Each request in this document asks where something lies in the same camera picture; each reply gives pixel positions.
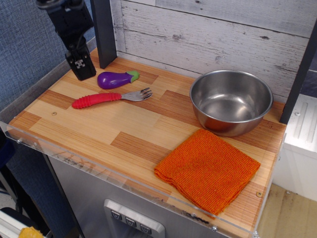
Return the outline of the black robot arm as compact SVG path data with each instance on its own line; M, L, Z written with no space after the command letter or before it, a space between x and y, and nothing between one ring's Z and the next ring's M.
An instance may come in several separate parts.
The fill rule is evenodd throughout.
M65 58L78 80L96 75L84 34L94 24L83 0L37 0L39 9L45 10L56 33L63 41Z

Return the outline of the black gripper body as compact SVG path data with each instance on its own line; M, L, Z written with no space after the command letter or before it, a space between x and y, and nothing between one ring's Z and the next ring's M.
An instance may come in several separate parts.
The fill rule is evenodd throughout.
M87 48L84 34L94 24L85 2L47 2L47 13L69 51Z

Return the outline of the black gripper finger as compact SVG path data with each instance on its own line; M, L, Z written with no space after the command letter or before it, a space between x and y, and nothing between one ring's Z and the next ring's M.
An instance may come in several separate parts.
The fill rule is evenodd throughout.
M68 51L65 57L78 80L83 81L96 75L96 69L87 48Z

